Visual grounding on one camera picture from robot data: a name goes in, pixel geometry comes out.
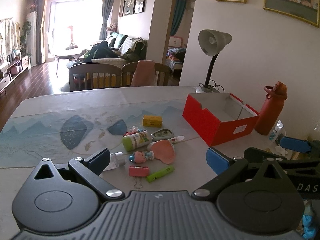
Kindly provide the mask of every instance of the sliding glass door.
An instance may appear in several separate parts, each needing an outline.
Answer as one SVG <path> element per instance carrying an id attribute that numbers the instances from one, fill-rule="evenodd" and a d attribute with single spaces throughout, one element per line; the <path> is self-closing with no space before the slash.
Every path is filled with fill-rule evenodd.
<path id="1" fill-rule="evenodd" d="M 99 40 L 102 0 L 49 0 L 46 13 L 46 61 L 72 41 L 85 49 Z"/>

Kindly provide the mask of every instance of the drawer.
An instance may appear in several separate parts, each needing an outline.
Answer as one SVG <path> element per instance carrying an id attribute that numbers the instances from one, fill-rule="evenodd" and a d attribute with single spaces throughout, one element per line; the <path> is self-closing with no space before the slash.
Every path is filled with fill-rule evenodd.
<path id="1" fill-rule="evenodd" d="M 29 62 L 28 56 L 25 56 L 25 57 L 22 58 L 22 65 L 23 65 L 24 63 L 26 63 L 26 62 Z"/>
<path id="2" fill-rule="evenodd" d="M 0 81 L 0 91 L 10 82 L 10 75 L 7 75 L 3 80 Z"/>
<path id="3" fill-rule="evenodd" d="M 29 62 L 28 61 L 23 63 L 22 64 L 22 70 L 25 70 L 26 68 L 28 68 L 28 66 L 29 66 Z"/>

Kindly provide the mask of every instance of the green highlighter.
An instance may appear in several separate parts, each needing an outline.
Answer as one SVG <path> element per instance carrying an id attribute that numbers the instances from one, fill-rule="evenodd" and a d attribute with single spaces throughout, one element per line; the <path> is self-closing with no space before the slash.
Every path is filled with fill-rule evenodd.
<path id="1" fill-rule="evenodd" d="M 165 176 L 165 175 L 167 175 L 167 174 L 169 174 L 169 173 L 171 173 L 173 171 L 174 171 L 174 167 L 172 165 L 170 165 L 170 166 L 168 166 L 168 167 L 166 167 L 166 168 L 164 168 L 164 169 L 162 169 L 160 171 L 152 173 L 151 175 L 147 176 L 146 178 L 147 178 L 148 182 L 153 182 L 156 179 L 159 179 L 159 178 L 161 178 L 161 177 L 163 177 L 163 176 Z"/>

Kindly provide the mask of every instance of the wooden chair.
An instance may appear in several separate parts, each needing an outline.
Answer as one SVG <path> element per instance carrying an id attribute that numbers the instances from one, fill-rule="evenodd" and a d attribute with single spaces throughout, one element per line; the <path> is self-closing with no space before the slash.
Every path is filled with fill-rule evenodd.
<path id="1" fill-rule="evenodd" d="M 130 87 L 131 82 L 132 82 L 132 78 L 133 78 L 133 74 L 136 71 L 137 65 L 138 65 L 138 62 L 132 62 L 132 63 L 128 63 L 123 66 L 123 68 L 122 68 L 122 86 L 123 87 Z M 169 81 L 169 76 L 171 73 L 170 67 L 163 65 L 161 63 L 156 63 L 155 70 L 156 70 L 156 73 L 158 74 L 157 75 L 158 76 L 157 86 L 160 86 L 161 79 L 163 79 L 162 86 L 167 86 L 168 81 Z M 127 80 L 128 73 L 130 73 L 130 84 L 128 84 L 128 80 Z"/>
<path id="2" fill-rule="evenodd" d="M 88 84 L 88 74 L 90 75 L 90 83 Z M 76 84 L 74 82 L 74 74 L 78 74 L 78 90 L 87 90 L 87 89 L 93 89 L 93 74 L 97 73 L 97 85 L 96 88 L 100 88 L 100 86 L 103 86 L 102 88 L 106 88 L 107 82 L 106 82 L 106 74 L 109 74 L 109 81 L 108 81 L 108 87 L 111 88 L 111 78 L 112 75 L 116 75 L 116 85 L 114 87 L 120 87 L 121 83 L 121 69 L 117 66 L 110 65 L 110 64 L 102 64 L 102 63 L 82 63 L 79 65 L 75 65 L 71 68 L 69 68 L 69 85 L 70 85 L 70 91 L 76 91 Z M 103 73 L 103 80 L 102 84 L 100 83 L 100 73 Z M 81 84 L 80 82 L 80 75 L 84 75 L 84 84 Z"/>

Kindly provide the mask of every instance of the yellow box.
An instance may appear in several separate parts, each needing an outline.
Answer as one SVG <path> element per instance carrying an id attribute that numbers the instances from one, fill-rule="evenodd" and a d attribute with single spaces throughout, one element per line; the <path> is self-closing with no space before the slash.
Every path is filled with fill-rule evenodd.
<path id="1" fill-rule="evenodd" d="M 150 126 L 150 127 L 162 127 L 162 117 L 155 116 L 155 115 L 143 115 L 142 120 L 143 126 Z"/>

